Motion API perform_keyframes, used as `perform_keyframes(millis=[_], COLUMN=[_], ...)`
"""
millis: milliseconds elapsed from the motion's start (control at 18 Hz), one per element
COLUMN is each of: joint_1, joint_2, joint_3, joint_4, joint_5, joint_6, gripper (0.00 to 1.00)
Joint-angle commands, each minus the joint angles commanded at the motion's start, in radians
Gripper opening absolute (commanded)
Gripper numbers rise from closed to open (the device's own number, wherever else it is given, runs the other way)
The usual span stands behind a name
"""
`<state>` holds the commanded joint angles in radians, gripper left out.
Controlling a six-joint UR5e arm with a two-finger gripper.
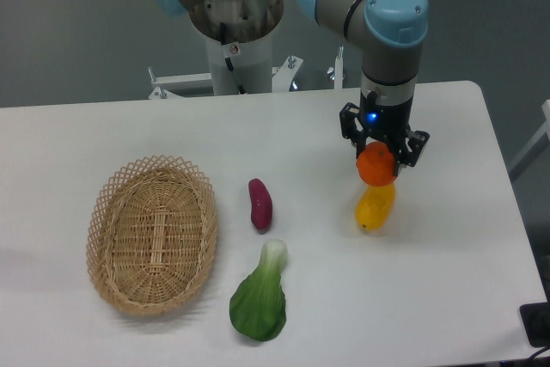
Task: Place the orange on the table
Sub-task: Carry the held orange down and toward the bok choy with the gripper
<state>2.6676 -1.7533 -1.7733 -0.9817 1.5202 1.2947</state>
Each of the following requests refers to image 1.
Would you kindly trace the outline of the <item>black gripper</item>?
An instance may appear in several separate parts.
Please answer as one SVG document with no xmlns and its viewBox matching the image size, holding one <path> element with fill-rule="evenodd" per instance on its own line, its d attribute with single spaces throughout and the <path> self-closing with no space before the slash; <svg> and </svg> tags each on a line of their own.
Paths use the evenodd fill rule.
<svg viewBox="0 0 550 367">
<path fill-rule="evenodd" d="M 410 129 L 409 119 L 417 77 L 405 83 L 386 85 L 362 75 L 360 106 L 347 102 L 339 112 L 342 137 L 351 142 L 359 158 L 367 139 L 392 142 L 394 176 L 403 168 L 413 168 L 422 156 L 431 135 Z"/>
</svg>

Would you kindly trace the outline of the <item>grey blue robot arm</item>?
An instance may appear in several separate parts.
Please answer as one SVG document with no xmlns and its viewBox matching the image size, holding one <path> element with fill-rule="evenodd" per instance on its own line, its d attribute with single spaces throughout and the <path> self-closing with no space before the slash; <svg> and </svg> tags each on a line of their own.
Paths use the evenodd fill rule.
<svg viewBox="0 0 550 367">
<path fill-rule="evenodd" d="M 410 124 L 428 0 L 297 0 L 315 24 L 340 35 L 362 54 L 358 105 L 340 111 L 342 136 L 357 153 L 369 140 L 387 145 L 398 174 L 414 166 L 429 134 Z M 281 22 L 283 0 L 156 0 L 171 15 L 186 14 L 214 45 L 211 75 L 218 95 L 272 89 L 272 55 L 265 49 Z"/>
</svg>

